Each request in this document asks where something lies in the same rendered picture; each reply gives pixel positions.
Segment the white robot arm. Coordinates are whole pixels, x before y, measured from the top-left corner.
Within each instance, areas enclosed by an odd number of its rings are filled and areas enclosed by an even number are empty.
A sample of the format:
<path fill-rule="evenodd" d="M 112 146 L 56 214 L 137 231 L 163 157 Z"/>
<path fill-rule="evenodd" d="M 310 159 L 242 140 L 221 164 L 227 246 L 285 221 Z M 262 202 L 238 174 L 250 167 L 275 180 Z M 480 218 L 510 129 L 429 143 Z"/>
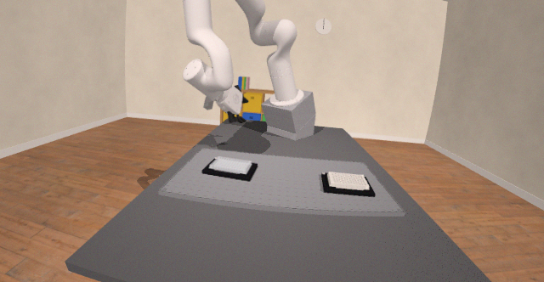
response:
<path fill-rule="evenodd" d="M 245 13 L 250 38 L 258 46 L 277 45 L 267 58 L 274 94 L 270 103 L 285 107 L 303 99 L 296 89 L 290 50 L 297 37 L 297 28 L 290 20 L 263 21 L 264 0 L 235 0 Z M 233 85 L 234 73 L 230 51 L 213 32 L 211 0 L 183 0 L 186 35 L 190 43 L 203 47 L 212 67 L 194 59 L 184 69 L 183 78 L 206 95 L 203 108 L 211 110 L 213 101 L 223 99 Z"/>

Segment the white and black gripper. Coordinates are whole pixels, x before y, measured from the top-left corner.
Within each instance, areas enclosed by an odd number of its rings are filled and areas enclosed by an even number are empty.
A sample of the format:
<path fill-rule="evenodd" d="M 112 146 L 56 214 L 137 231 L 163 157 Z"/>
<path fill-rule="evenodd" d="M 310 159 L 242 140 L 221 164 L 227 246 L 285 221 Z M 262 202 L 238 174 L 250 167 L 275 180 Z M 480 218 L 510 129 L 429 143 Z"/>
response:
<path fill-rule="evenodd" d="M 235 85 L 229 89 L 227 95 L 223 99 L 220 99 L 218 102 L 216 101 L 216 104 L 228 114 L 229 123 L 236 121 L 239 123 L 246 122 L 243 117 L 239 116 L 241 112 L 241 103 L 248 103 L 248 100 L 243 96 L 239 86 Z M 235 117 L 235 115 L 237 117 Z"/>

